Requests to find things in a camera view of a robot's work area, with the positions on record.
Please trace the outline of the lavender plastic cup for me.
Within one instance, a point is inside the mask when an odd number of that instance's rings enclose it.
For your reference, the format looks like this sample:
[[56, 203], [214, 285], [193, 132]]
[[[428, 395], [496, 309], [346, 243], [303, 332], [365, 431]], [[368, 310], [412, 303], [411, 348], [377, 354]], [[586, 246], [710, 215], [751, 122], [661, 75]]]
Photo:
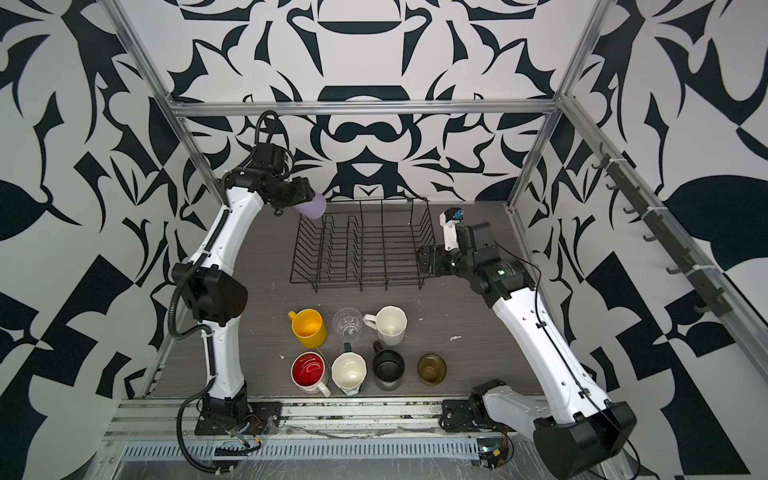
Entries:
[[325, 214], [327, 201], [323, 195], [316, 193], [312, 200], [300, 203], [294, 209], [310, 220], [317, 220]]

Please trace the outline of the white ceramic mug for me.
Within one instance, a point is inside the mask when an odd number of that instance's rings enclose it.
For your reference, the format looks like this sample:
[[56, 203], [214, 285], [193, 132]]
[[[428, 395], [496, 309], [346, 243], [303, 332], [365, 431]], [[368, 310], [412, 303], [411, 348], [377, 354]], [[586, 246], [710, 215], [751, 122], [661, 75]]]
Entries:
[[404, 339], [408, 319], [401, 308], [385, 306], [375, 315], [365, 314], [363, 322], [377, 332], [378, 339], [383, 344], [395, 346]]

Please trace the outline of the black wire dish rack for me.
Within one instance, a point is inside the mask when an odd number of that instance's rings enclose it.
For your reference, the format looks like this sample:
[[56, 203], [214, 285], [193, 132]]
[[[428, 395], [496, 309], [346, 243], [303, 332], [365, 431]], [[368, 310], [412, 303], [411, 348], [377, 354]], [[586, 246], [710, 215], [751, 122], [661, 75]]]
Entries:
[[399, 286], [422, 288], [421, 247], [435, 233], [423, 197], [331, 203], [315, 220], [299, 219], [290, 282], [313, 291]]

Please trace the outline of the clear glass cup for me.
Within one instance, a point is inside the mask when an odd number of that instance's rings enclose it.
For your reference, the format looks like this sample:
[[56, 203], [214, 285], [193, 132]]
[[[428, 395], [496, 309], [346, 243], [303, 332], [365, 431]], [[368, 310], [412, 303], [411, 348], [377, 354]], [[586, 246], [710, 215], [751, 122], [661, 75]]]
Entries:
[[363, 315], [353, 307], [342, 308], [334, 315], [332, 326], [343, 342], [357, 344], [363, 334]]

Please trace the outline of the yellow mug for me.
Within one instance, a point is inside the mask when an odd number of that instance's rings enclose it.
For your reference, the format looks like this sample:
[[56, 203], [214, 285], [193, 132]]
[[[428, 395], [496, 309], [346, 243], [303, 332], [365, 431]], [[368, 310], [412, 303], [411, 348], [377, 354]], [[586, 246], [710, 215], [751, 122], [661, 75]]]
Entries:
[[290, 311], [291, 330], [298, 341], [306, 348], [318, 348], [327, 339], [327, 328], [322, 315], [314, 309], [298, 312]]

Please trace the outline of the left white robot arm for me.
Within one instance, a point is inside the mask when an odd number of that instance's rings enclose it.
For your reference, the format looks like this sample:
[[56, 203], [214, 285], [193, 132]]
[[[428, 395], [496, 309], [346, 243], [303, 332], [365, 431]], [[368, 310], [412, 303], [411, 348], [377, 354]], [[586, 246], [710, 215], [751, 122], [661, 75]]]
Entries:
[[203, 243], [172, 269], [175, 289], [167, 313], [168, 333], [175, 340], [199, 333], [207, 366], [205, 386], [179, 407], [176, 437], [185, 460], [203, 473], [224, 475], [235, 466], [216, 461], [204, 464], [190, 454], [181, 425], [187, 407], [201, 402], [201, 420], [217, 433], [241, 438], [249, 425], [239, 354], [239, 323], [248, 290], [233, 276], [245, 236], [265, 206], [271, 206], [275, 215], [291, 207], [310, 219], [326, 211], [325, 198], [309, 180], [290, 175], [293, 163], [287, 148], [270, 139], [256, 140], [246, 160], [217, 179], [222, 205]]

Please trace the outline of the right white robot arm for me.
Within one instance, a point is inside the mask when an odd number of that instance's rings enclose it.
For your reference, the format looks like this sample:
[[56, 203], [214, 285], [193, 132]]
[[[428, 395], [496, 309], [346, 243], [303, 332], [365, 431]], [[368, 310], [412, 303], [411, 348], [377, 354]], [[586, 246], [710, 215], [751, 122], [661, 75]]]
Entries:
[[473, 424], [507, 427], [531, 440], [557, 479], [585, 473], [619, 454], [636, 415], [628, 403], [611, 400], [582, 367], [547, 312], [539, 278], [527, 271], [527, 261], [502, 258], [490, 224], [466, 224], [458, 208], [445, 210], [440, 225], [443, 243], [419, 250], [421, 273], [466, 280], [512, 334], [545, 396], [538, 402], [504, 382], [485, 382], [469, 399]]

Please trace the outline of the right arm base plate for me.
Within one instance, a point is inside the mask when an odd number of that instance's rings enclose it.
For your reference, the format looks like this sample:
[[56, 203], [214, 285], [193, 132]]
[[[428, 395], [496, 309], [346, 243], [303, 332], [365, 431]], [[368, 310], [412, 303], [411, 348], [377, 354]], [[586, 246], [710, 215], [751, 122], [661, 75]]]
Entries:
[[438, 425], [449, 433], [492, 432], [497, 430], [497, 426], [492, 421], [481, 419], [473, 411], [472, 401], [468, 399], [443, 400]]

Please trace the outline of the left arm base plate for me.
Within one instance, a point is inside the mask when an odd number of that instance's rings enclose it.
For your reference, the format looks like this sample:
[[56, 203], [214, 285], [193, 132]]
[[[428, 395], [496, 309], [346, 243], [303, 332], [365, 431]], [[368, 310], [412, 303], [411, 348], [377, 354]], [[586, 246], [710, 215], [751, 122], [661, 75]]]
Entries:
[[194, 433], [225, 435], [238, 428], [242, 434], [269, 433], [280, 424], [283, 404], [279, 401], [220, 402], [204, 398]]

